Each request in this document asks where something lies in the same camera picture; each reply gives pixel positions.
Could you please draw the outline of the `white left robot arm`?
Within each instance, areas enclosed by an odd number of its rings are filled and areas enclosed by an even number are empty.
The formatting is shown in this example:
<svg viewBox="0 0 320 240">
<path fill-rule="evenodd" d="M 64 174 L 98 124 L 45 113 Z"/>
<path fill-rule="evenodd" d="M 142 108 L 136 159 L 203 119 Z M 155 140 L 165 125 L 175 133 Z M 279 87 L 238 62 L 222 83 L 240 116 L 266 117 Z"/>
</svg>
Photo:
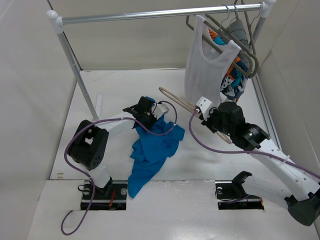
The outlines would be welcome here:
<svg viewBox="0 0 320 240">
<path fill-rule="evenodd" d="M 93 179 L 94 192 L 98 197 L 107 198 L 112 191 L 113 180 L 106 168 L 100 166 L 108 138 L 137 126 L 150 130 L 168 110 L 166 105 L 142 96 L 137 104 L 124 108 L 99 126 L 89 120 L 83 120 L 79 124 L 74 134 L 75 139 L 71 141 L 66 154 Z"/>
</svg>

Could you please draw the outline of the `grey rear hanger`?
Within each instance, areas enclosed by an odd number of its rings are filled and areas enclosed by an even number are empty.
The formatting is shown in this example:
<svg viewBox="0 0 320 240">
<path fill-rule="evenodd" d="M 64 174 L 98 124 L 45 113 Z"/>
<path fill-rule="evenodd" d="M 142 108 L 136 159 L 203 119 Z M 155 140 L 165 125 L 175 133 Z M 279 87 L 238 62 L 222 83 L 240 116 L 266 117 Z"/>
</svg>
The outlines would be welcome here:
<svg viewBox="0 0 320 240">
<path fill-rule="evenodd" d="M 248 30 L 250 41 L 247 40 L 247 32 L 246 32 L 246 30 L 243 27 L 240 28 L 240 30 L 243 31 L 243 33 L 241 33 L 240 36 L 244 37 L 244 40 L 239 39 L 239 41 L 241 42 L 241 48 L 250 57 L 256 56 L 255 43 L 254 43 L 255 40 L 254 40 L 253 33 L 252 33 L 252 25 L 253 25 L 254 20 L 257 19 L 260 16 L 261 11 L 262 11 L 263 6 L 264 6 L 264 4 L 261 1 L 259 2 L 259 4 L 260 4 L 259 13 L 255 18 L 253 18 L 253 20 L 251 22 L 249 21 L 248 13 L 246 11 L 244 11 L 245 23 L 246 23 L 246 26 L 247 26 L 247 30 Z"/>
</svg>

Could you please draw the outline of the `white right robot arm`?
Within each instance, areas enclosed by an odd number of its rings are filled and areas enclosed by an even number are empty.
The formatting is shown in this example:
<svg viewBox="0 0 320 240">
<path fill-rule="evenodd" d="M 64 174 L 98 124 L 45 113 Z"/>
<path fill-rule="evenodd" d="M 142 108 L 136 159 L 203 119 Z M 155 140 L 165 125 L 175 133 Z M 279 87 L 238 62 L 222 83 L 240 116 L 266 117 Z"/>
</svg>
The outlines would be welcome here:
<svg viewBox="0 0 320 240">
<path fill-rule="evenodd" d="M 284 208 L 300 224 L 311 226 L 320 215 L 320 177 L 295 164 L 258 125 L 246 122 L 243 110 L 235 102 L 218 107 L 207 98 L 196 103 L 201 124 L 212 133 L 228 136 L 240 150 L 266 166 L 282 183 L 273 186 L 259 182 L 252 173 L 242 171 L 231 180 L 231 191 L 237 197 L 253 195 L 268 199 Z"/>
</svg>

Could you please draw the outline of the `colourful patterned garment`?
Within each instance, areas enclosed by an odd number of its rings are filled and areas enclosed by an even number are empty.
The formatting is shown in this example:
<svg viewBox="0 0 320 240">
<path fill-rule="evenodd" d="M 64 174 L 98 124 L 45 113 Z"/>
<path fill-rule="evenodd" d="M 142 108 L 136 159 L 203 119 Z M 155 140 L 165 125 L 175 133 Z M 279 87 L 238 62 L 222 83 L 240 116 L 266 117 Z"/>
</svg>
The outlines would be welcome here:
<svg viewBox="0 0 320 240">
<path fill-rule="evenodd" d="M 218 36 L 218 34 L 209 29 L 209 34 L 212 40 L 218 45 L 226 45 L 224 40 Z M 247 70 L 246 64 L 242 61 L 242 59 L 237 56 L 235 62 L 244 70 Z M 232 65 L 227 70 L 225 77 L 223 78 L 220 85 L 220 92 L 226 96 L 226 98 L 232 102 L 237 103 L 245 92 L 246 84 L 248 77 L 243 76 L 237 69 L 235 69 Z"/>
</svg>

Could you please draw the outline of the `silver clothes rack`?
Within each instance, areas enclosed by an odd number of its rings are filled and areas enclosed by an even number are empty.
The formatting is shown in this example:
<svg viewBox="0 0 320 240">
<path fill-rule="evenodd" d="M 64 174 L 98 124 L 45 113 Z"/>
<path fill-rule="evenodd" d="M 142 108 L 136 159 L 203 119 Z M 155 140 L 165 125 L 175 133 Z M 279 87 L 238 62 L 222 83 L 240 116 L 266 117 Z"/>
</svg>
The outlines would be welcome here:
<svg viewBox="0 0 320 240">
<path fill-rule="evenodd" d="M 258 17 L 258 23 L 254 30 L 253 39 L 256 41 L 260 34 L 262 26 L 266 18 L 270 15 L 275 0 L 265 0 L 263 1 L 263 9 Z M 244 4 L 240 7 L 241 10 L 259 11 L 260 4 Z M 53 31 L 59 39 L 62 46 L 64 54 L 66 55 L 69 65 L 73 71 L 75 79 L 80 87 L 84 100 L 89 108 L 89 111 L 93 119 L 98 120 L 100 118 L 100 112 L 97 111 L 93 105 L 93 102 L 89 96 L 83 78 L 80 74 L 80 67 L 77 62 L 77 58 L 74 55 L 73 49 L 65 36 L 63 26 L 72 24 L 84 24 L 84 23 L 98 23 L 98 22 L 111 22 L 111 21 L 129 21 L 129 20 L 139 20 L 139 19 L 155 19 L 155 18 L 167 18 L 167 17 L 178 17 L 187 15 L 205 15 L 205 14 L 222 14 L 225 12 L 222 6 L 213 7 L 198 7 L 198 8 L 184 8 L 184 9 L 169 9 L 169 10 L 157 10 L 157 11 L 145 11 L 145 12 L 131 12 L 122 14 L 102 14 L 102 15 L 91 15 L 91 16 L 79 16 L 79 17 L 62 17 L 54 10 L 48 10 L 46 12 L 46 17 L 48 18 Z"/>
</svg>

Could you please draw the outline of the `grey garment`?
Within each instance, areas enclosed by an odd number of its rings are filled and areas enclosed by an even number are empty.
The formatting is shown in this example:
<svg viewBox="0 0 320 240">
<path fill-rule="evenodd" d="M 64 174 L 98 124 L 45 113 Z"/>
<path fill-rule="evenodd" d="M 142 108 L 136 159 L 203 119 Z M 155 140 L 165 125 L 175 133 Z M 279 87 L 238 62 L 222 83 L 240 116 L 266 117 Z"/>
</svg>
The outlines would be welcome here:
<svg viewBox="0 0 320 240">
<path fill-rule="evenodd" d="M 237 39 L 237 44 L 241 43 L 240 47 L 245 47 L 250 50 L 249 40 L 247 33 L 241 19 L 234 20 L 228 27 L 229 32 L 233 35 L 234 39 Z"/>
</svg>

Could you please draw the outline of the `grey hanger with tank top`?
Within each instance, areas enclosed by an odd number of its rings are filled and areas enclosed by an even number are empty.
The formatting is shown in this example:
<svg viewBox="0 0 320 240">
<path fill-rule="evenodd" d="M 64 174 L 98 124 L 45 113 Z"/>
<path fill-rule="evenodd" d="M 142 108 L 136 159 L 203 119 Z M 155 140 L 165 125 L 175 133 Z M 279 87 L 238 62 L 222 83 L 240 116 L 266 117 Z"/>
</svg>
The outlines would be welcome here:
<svg viewBox="0 0 320 240">
<path fill-rule="evenodd" d="M 223 50 L 221 47 L 226 47 L 227 46 L 227 43 L 229 43 L 231 40 L 235 42 L 235 44 L 240 47 L 241 43 L 237 44 L 237 39 L 234 39 L 233 38 L 233 35 L 230 33 L 230 31 L 228 31 L 228 29 L 222 27 L 222 30 L 221 28 L 217 29 L 215 28 L 211 23 L 209 23 L 206 19 L 204 20 L 203 22 L 209 30 L 213 30 L 217 33 L 217 35 L 219 37 L 221 37 L 224 42 L 226 43 L 225 45 L 218 45 L 217 43 L 214 42 L 214 40 L 212 40 L 211 36 L 206 36 L 205 34 L 202 34 L 202 39 L 210 45 L 210 47 L 212 47 L 213 49 L 215 49 L 219 54 L 222 54 L 223 53 Z M 190 24 L 190 15 L 187 15 L 186 16 L 186 19 L 185 19 L 185 24 L 186 26 L 191 29 L 192 31 L 195 31 L 195 28 L 194 26 L 192 26 Z M 245 51 L 244 49 L 242 49 L 240 47 L 240 51 L 239 51 L 240 54 L 244 55 L 246 57 L 246 59 L 248 60 L 248 65 L 247 66 L 247 70 L 244 71 L 236 62 L 235 60 L 232 61 L 232 63 L 230 64 L 231 66 L 233 66 L 236 70 L 238 70 L 244 77 L 248 77 L 248 78 L 251 78 L 254 76 L 254 74 L 256 74 L 255 70 L 256 70 L 256 65 L 258 63 L 258 59 L 255 57 L 255 56 L 252 56 L 250 57 Z"/>
</svg>

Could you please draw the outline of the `beige wooden hanger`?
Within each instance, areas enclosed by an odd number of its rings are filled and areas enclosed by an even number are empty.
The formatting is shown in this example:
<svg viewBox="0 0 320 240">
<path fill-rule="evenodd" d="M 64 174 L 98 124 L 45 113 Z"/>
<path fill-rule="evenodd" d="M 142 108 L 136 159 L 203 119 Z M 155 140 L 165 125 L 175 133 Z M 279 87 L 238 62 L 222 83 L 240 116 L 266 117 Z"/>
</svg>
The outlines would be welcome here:
<svg viewBox="0 0 320 240">
<path fill-rule="evenodd" d="M 196 105 L 193 103 L 188 103 L 187 101 L 179 98 L 178 96 L 176 96 L 175 94 L 173 94 L 172 92 L 168 91 L 167 89 L 163 88 L 163 87 L 159 87 L 158 90 L 165 95 L 167 98 L 169 98 L 170 100 L 174 101 L 175 103 L 177 103 L 178 105 L 180 105 L 181 107 L 183 107 L 185 110 L 187 110 L 190 113 L 193 113 L 194 110 L 196 109 Z M 221 133 L 219 131 L 216 132 L 216 134 L 227 144 L 231 145 L 232 141 L 230 140 L 229 137 L 227 137 L 224 133 Z"/>
</svg>

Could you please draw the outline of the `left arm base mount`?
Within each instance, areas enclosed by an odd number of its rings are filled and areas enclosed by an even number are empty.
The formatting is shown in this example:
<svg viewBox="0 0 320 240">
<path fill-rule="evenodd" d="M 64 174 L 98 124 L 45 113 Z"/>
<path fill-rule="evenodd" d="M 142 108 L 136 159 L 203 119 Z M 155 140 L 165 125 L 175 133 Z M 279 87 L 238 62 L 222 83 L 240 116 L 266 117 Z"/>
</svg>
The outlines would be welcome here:
<svg viewBox="0 0 320 240">
<path fill-rule="evenodd" d="M 81 192 L 80 209 L 86 210 L 92 197 L 92 184 L 85 181 L 80 184 L 77 190 Z M 125 211 L 127 208 L 128 182 L 116 180 L 104 195 L 98 189 L 95 190 L 90 211 Z"/>
</svg>

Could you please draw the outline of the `white tank top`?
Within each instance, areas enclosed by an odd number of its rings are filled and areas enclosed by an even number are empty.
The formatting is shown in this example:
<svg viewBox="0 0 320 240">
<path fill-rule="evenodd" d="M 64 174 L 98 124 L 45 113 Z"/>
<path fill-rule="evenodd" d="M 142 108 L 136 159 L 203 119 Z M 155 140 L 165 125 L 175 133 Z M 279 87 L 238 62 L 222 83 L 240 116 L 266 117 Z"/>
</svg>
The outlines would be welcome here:
<svg viewBox="0 0 320 240">
<path fill-rule="evenodd" d="M 221 47 L 223 53 L 218 53 L 202 39 L 203 34 L 210 37 L 204 21 L 201 15 L 195 16 L 193 42 L 185 68 L 184 92 L 189 103 L 195 104 L 205 97 L 218 107 L 223 95 L 221 83 L 241 48 L 231 40 Z"/>
</svg>

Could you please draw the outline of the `blue t shirt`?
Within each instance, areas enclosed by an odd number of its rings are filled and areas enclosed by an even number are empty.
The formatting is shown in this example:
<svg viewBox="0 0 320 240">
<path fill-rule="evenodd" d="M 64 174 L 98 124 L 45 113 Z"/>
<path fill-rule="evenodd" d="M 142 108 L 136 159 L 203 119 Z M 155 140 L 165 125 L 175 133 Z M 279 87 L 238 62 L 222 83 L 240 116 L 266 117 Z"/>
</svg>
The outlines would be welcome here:
<svg viewBox="0 0 320 240">
<path fill-rule="evenodd" d="M 132 145 L 133 159 L 131 175 L 128 177 L 128 195 L 133 199 L 162 168 L 167 158 L 174 156 L 185 130 L 174 122 L 165 122 L 162 116 L 150 128 L 153 135 L 138 126 L 139 139 Z"/>
</svg>

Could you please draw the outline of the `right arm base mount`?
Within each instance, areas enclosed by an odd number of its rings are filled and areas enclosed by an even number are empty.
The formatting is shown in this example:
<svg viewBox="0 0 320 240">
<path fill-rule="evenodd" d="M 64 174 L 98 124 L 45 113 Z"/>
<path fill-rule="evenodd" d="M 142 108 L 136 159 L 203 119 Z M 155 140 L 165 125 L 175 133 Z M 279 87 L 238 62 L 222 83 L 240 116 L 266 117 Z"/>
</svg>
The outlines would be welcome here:
<svg viewBox="0 0 320 240">
<path fill-rule="evenodd" d="M 252 174 L 242 171 L 232 180 L 215 181 L 215 197 L 219 210 L 264 210 L 262 198 L 248 195 L 243 183 Z"/>
</svg>

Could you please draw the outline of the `grey hanger with patterned garment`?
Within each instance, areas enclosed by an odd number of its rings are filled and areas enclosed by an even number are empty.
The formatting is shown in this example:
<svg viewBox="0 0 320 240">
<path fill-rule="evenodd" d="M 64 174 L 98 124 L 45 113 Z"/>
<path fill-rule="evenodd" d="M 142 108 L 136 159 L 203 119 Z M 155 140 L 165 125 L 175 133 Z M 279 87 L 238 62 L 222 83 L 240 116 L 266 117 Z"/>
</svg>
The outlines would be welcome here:
<svg viewBox="0 0 320 240">
<path fill-rule="evenodd" d="M 219 28 L 213 27 L 211 23 L 205 22 L 209 28 L 217 32 L 217 34 L 225 41 L 227 44 L 230 40 L 236 43 L 241 50 L 239 51 L 239 58 L 245 63 L 247 66 L 247 71 L 244 71 L 237 63 L 236 60 L 232 62 L 232 66 L 234 69 L 237 69 L 244 77 L 252 78 L 256 75 L 259 70 L 259 60 L 256 56 L 256 49 L 252 34 L 251 26 L 252 24 L 249 22 L 249 17 L 247 14 L 247 10 L 241 10 L 241 6 L 245 6 L 244 2 L 242 1 L 242 5 L 236 5 L 237 1 L 234 2 L 234 5 L 227 6 L 223 5 L 223 9 L 225 13 L 228 13 L 226 19 L 221 22 L 218 22 L 215 18 L 213 18 L 210 14 L 205 14 L 205 17 L 212 21 L 215 25 L 219 26 Z M 235 13 L 235 17 L 229 22 L 228 27 L 223 27 L 223 22 L 226 21 L 229 17 L 231 12 Z M 250 38 L 250 42 L 244 44 L 238 37 L 236 37 L 233 32 L 231 31 L 231 26 L 233 23 L 237 22 L 239 19 L 238 13 L 244 12 L 245 22 L 248 29 L 248 34 Z"/>
</svg>

